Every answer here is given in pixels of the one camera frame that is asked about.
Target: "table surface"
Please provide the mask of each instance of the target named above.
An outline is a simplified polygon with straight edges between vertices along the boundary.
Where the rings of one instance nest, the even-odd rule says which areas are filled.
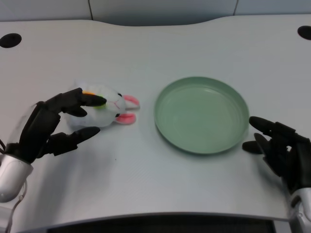
[[[12,232],[106,217],[195,212],[287,219],[280,178],[241,143],[193,156],[158,134],[153,106],[161,89],[189,76],[235,88],[250,114],[310,137],[311,41],[297,34],[310,15],[224,17],[186,26],[123,27],[94,21],[2,22],[0,138],[7,141],[31,104],[74,80],[104,83],[141,103],[133,125],[112,125],[78,150],[33,163]],[[57,132],[71,132],[63,120]],[[244,141],[252,140],[249,129]]]

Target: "white plush rabbit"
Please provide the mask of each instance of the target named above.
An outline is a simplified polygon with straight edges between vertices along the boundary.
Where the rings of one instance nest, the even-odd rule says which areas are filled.
[[[126,110],[139,108],[139,101],[129,95],[121,95],[112,88],[98,84],[75,83],[72,89],[82,88],[84,93],[101,96],[107,103],[100,107],[85,107],[85,117],[67,116],[67,122],[71,126],[97,126],[104,127],[113,121],[120,124],[132,124],[136,121],[134,113],[127,113]]]

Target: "pink bunny ear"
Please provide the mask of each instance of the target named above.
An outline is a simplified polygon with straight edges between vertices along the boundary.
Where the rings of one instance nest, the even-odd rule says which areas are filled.
[[[134,113],[124,113],[115,119],[116,122],[124,125],[133,124],[136,121]]]
[[[139,100],[134,96],[124,95],[126,109],[139,108]]]

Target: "round dish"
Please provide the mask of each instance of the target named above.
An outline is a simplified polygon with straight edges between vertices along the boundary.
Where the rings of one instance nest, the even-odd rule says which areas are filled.
[[[155,124],[173,145],[193,153],[210,154],[240,142],[249,111],[229,85],[210,78],[189,77],[168,85],[155,103]]]

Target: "plate rim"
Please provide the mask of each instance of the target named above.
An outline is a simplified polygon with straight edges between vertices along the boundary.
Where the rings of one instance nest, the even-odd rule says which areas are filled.
[[[240,98],[242,99],[242,101],[243,101],[243,103],[244,103],[244,105],[245,105],[245,107],[246,107],[247,114],[248,114],[248,119],[249,119],[249,116],[250,116],[250,114],[249,114],[249,108],[248,108],[248,105],[247,105],[245,99],[244,99],[243,96],[242,96],[236,89],[234,89],[232,86],[226,84],[226,83],[223,82],[223,81],[220,81],[220,80],[214,79],[214,78],[209,78],[209,77],[204,77],[204,76],[189,76],[189,77],[184,77],[184,78],[181,78],[181,79],[178,79],[178,80],[175,80],[175,81],[169,83],[169,84],[166,85],[166,86],[161,90],[161,92],[158,94],[158,96],[157,96],[157,98],[156,98],[156,100],[155,100],[155,104],[154,104],[154,121],[155,121],[156,128],[157,128],[157,129],[159,130],[159,132],[161,133],[161,136],[164,137],[164,139],[165,139],[166,141],[168,141],[170,144],[172,144],[173,146],[175,146],[175,147],[177,147],[177,148],[179,148],[179,149],[181,149],[181,150],[183,150],[183,151],[187,151],[187,152],[190,152],[190,153],[195,153],[195,154],[216,154],[216,153],[220,153],[220,152],[226,151],[226,150],[228,150],[228,149],[231,149],[232,147],[234,147],[235,145],[237,145],[238,143],[240,143],[240,142],[243,140],[243,138],[245,137],[245,135],[247,134],[248,128],[249,128],[249,124],[248,124],[248,123],[246,124],[246,128],[245,128],[245,130],[244,130],[244,133],[242,133],[242,135],[239,137],[239,139],[237,140],[237,142],[235,142],[233,145],[229,146],[229,147],[226,148],[226,149],[221,149],[221,150],[217,150],[217,151],[214,151],[214,152],[201,152],[201,151],[193,151],[193,150],[188,150],[188,149],[182,148],[181,146],[176,145],[176,144],[173,143],[171,140],[169,140],[169,139],[165,136],[165,134],[163,133],[163,131],[160,129],[159,123],[158,123],[158,120],[157,120],[157,117],[156,117],[156,113],[157,113],[156,106],[157,106],[157,103],[158,103],[158,101],[159,101],[159,98],[161,97],[161,95],[163,94],[163,92],[164,92],[167,88],[169,88],[169,86],[171,86],[172,84],[174,84],[174,83],[176,83],[176,82],[180,82],[180,81],[185,80],[185,79],[192,79],[192,78],[210,79],[210,80],[213,80],[213,81],[216,81],[216,82],[220,82],[220,83],[222,83],[222,84],[224,84],[224,85],[230,87],[230,88],[231,88],[232,90],[234,90],[234,91],[240,96]]]

